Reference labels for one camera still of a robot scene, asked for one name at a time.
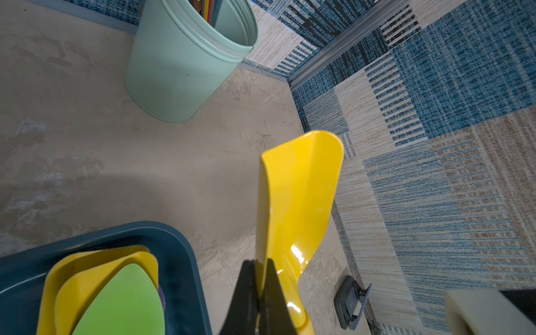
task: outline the metal threshold strip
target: metal threshold strip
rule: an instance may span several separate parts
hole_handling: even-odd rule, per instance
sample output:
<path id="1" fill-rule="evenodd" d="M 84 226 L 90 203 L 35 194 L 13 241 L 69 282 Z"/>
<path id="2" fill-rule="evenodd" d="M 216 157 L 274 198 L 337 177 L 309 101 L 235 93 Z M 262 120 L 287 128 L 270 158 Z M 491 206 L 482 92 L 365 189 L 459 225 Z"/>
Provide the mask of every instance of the metal threshold strip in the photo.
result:
<path id="1" fill-rule="evenodd" d="M 328 43 L 318 54 L 288 77 L 291 90 L 296 89 L 331 63 L 349 48 L 361 41 L 374 29 L 380 27 L 390 17 L 405 7 L 411 0 L 380 0 L 356 22 Z"/>

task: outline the concrete floor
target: concrete floor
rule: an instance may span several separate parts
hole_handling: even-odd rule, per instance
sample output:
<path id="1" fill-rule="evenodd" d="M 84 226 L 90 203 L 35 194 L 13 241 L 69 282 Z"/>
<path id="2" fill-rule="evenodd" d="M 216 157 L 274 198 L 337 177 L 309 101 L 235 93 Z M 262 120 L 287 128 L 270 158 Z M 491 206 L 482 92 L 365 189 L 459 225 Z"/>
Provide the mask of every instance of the concrete floor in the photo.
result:
<path id="1" fill-rule="evenodd" d="M 132 42 L 0 2 L 0 256 L 126 222 L 167 223 L 195 251 L 217 333 L 240 265 L 254 258 L 259 155 L 303 130 L 288 85 L 242 69 L 192 120 L 149 116 L 123 83 Z M 347 273 L 330 222 L 300 281 L 318 335 L 348 333 L 332 302 Z"/>

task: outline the bucket rim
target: bucket rim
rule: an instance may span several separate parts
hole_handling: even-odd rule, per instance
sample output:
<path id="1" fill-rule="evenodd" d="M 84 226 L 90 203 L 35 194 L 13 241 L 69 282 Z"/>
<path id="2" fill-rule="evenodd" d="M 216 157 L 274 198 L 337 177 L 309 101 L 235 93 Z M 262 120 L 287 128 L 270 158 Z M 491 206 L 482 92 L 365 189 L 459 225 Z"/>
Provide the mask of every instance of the bucket rim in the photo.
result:
<path id="1" fill-rule="evenodd" d="M 222 61 L 239 63 L 258 39 L 257 21 L 248 0 L 228 1 L 245 30 L 248 45 L 232 41 L 199 15 L 188 0 L 160 0 L 175 25 L 197 46 Z"/>

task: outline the teal plastic tray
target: teal plastic tray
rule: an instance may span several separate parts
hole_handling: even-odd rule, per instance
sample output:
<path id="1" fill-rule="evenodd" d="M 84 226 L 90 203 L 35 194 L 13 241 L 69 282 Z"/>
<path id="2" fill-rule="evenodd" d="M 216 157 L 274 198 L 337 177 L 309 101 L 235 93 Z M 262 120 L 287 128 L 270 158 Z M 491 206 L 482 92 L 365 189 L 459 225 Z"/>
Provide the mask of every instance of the teal plastic tray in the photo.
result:
<path id="1" fill-rule="evenodd" d="M 44 279 L 63 257 L 80 251 L 141 244 L 158 260 L 166 298 L 166 335 L 211 335 L 205 296 L 193 250 L 168 225 L 140 221 L 26 250 L 0 258 L 0 332 L 35 335 Z"/>

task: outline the blue patterned rug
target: blue patterned rug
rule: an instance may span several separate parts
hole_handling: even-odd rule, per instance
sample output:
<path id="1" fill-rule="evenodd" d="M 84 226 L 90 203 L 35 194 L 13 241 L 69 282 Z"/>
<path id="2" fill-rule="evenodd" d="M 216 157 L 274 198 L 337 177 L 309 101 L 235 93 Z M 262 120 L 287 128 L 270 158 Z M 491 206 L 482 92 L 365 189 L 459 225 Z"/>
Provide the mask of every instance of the blue patterned rug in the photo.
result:
<path id="1" fill-rule="evenodd" d="M 414 0 L 292 93 L 345 160 L 333 217 L 367 317 L 447 334 L 446 289 L 536 287 L 536 6 Z"/>

